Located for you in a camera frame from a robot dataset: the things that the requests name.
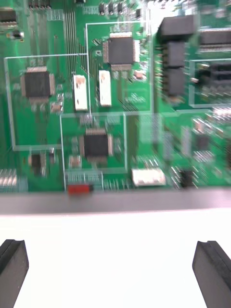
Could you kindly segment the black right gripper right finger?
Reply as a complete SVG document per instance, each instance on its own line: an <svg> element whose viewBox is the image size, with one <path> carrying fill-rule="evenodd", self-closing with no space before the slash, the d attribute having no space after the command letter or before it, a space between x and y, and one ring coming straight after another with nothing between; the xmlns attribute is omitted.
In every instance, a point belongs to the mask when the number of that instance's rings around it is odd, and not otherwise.
<svg viewBox="0 0 231 308"><path fill-rule="evenodd" d="M196 245L192 269L208 308L231 308L231 259L216 241Z"/></svg>

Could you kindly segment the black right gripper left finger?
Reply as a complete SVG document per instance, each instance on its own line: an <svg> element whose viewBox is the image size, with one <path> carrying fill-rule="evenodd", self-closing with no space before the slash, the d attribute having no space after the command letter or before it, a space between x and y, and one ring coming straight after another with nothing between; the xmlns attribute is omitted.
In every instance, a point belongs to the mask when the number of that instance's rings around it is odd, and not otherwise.
<svg viewBox="0 0 231 308"><path fill-rule="evenodd" d="M0 308L13 308L29 269L25 241L5 240L0 246Z"/></svg>

